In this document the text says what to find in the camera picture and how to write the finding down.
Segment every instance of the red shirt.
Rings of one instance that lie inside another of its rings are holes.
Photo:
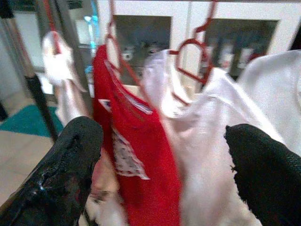
[[[98,49],[93,67],[94,119],[115,162],[130,226],[178,226],[181,184],[158,113],[119,82],[106,46]]]

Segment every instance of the white t-shirt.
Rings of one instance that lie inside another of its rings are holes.
[[[301,155],[301,52],[257,58],[238,83],[266,114],[287,147]]]
[[[227,77],[214,68],[197,101],[190,101],[181,87],[167,50],[145,62],[143,83],[173,146],[183,181],[183,226],[259,226],[237,194],[226,125],[254,125],[282,141],[258,107]],[[172,90],[190,102],[185,107]]]

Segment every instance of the red hanger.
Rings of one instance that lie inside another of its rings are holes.
[[[176,55],[176,58],[175,58],[175,67],[178,71],[180,71],[181,73],[187,75],[188,77],[198,81],[199,83],[201,84],[205,84],[207,82],[207,79],[210,75],[210,72],[213,68],[213,65],[212,65],[212,62],[211,62],[211,59],[209,59],[208,57],[208,54],[207,54],[207,51],[206,51],[206,44],[204,42],[200,42],[197,40],[197,36],[198,36],[198,33],[200,32],[203,32],[203,31],[206,31],[207,27],[209,26],[211,20],[212,20],[212,16],[213,16],[213,13],[214,13],[214,9],[215,9],[215,5],[216,5],[216,2],[217,0],[211,0],[211,8],[210,8],[210,11],[209,11],[209,14],[208,14],[208,17],[207,17],[207,20],[206,22],[200,26],[200,27],[197,27],[194,29],[194,34],[193,34],[193,38],[191,39],[187,39],[185,40],[181,45],[180,47],[178,48],[178,50],[170,50],[168,53],[171,54],[171,55]],[[204,57],[206,60],[208,60],[208,70],[207,72],[205,73],[204,77],[203,78],[200,78],[182,68],[180,68],[180,55],[179,53],[181,52],[182,48],[188,44],[194,44],[196,45],[197,47],[200,48],[201,50],[201,58]],[[184,100],[182,100],[179,96],[177,96],[174,92],[172,93],[173,96],[178,99],[180,102],[182,102],[183,104],[185,105],[189,105],[188,103],[186,103]]]
[[[110,0],[110,21],[108,23],[108,34],[106,35],[104,42],[105,42],[106,47],[108,47],[109,40],[112,40],[113,45],[114,45],[115,49],[117,50],[117,54],[118,54],[119,68],[117,66],[115,66],[112,62],[109,61],[109,63],[115,70],[117,70],[121,74],[123,67],[128,68],[130,66],[122,59],[121,49],[118,44],[118,41],[112,35],[112,27],[115,24],[114,14],[115,14],[114,1]],[[128,70],[128,73],[132,77],[132,79],[135,81],[135,83],[138,86],[140,86],[140,81],[139,81],[138,77],[136,76],[135,72],[133,70]]]
[[[108,34],[106,35],[104,42],[105,42],[106,47],[108,47],[109,40],[112,40],[113,45],[114,45],[115,49],[117,50],[117,54],[118,54],[119,68],[117,66],[115,66],[112,62],[110,62],[109,60],[108,60],[108,62],[110,63],[112,68],[117,70],[120,74],[123,71],[122,69],[126,68],[126,70],[128,71],[129,75],[132,77],[132,79],[134,80],[136,85],[138,85],[140,87],[140,91],[141,91],[144,99],[146,100],[146,102],[149,104],[149,107],[153,108],[151,105],[151,102],[148,99],[148,96],[146,95],[144,86],[142,84],[140,84],[140,80],[136,76],[136,74],[133,71],[133,69],[131,68],[131,66],[125,60],[123,60],[118,41],[112,35],[112,27],[115,24],[114,15],[115,15],[114,0],[110,0],[110,21],[108,23]]]
[[[54,41],[55,41],[55,52],[56,52],[56,54],[62,53],[61,49],[60,49],[60,46],[58,44],[58,35],[57,35],[57,31],[55,29],[55,23],[53,21],[52,15],[51,15],[51,9],[50,9],[50,5],[49,5],[48,0],[44,0],[44,7],[45,7],[45,10],[46,10],[46,13],[47,13],[48,20],[49,20],[50,29],[51,29],[51,31],[54,32],[53,33],[53,36],[54,36],[53,38],[54,38]]]

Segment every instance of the printed graphic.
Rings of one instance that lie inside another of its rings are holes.
[[[149,180],[143,163],[135,155],[130,143],[115,128],[113,128],[112,138],[117,174],[126,177],[138,176],[143,180]]]

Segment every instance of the teal rug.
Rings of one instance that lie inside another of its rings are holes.
[[[55,114],[56,107],[48,107],[57,133],[63,126]],[[36,105],[28,105],[0,125],[0,130],[50,137],[43,117]]]

